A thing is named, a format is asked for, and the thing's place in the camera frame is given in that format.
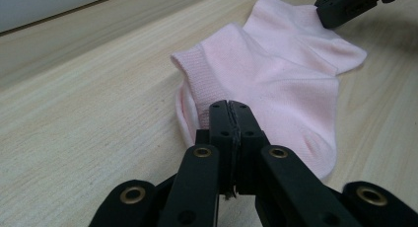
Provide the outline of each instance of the wooden table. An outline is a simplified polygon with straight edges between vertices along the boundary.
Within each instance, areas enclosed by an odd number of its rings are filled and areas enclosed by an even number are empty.
[[[170,54],[242,25],[255,1],[109,0],[0,37],[0,226],[87,226],[120,183],[176,173],[186,147]],[[415,210],[417,12],[417,0],[380,4],[336,30],[369,55],[340,76],[324,181],[372,182]],[[253,197],[222,200],[219,226],[261,226]]]

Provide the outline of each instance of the table surface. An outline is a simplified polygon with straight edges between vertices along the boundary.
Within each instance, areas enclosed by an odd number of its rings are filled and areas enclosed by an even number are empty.
[[[255,1],[109,0],[0,37],[0,226],[87,226],[117,185],[176,173],[170,55],[243,25]],[[324,183],[368,181],[418,210],[416,12],[417,0],[380,3],[336,30],[368,57],[339,76]],[[218,223],[261,226],[253,197],[221,200]]]

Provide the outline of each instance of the pink sock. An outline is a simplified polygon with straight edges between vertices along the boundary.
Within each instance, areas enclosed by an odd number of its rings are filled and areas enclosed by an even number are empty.
[[[176,112],[184,140],[208,128],[209,106],[251,107],[271,144],[294,150],[319,177],[336,160],[336,75],[366,52],[322,27],[315,6],[258,0],[244,28],[229,24],[192,49],[173,54],[184,72]]]

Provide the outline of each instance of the white wall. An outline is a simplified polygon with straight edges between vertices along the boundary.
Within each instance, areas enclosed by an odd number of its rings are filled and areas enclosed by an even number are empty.
[[[97,0],[0,0],[0,33]]]

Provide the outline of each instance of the black plastic linkage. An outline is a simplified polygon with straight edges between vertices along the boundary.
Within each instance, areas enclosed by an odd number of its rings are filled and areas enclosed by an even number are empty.
[[[247,105],[220,101],[209,115],[175,176],[156,187],[119,185],[90,226],[217,226],[219,194],[235,189],[255,195],[265,227],[418,226],[418,214],[379,186],[350,183],[343,193],[324,186],[291,149],[269,144]]]
[[[327,28],[336,28],[362,13],[376,7],[379,0],[316,0],[317,8],[322,25]],[[389,3],[394,0],[382,0]]]
[[[270,145],[260,153],[261,183],[269,186],[290,226],[361,226],[292,150]]]
[[[158,226],[216,226],[219,173],[219,152],[215,147],[188,148]]]

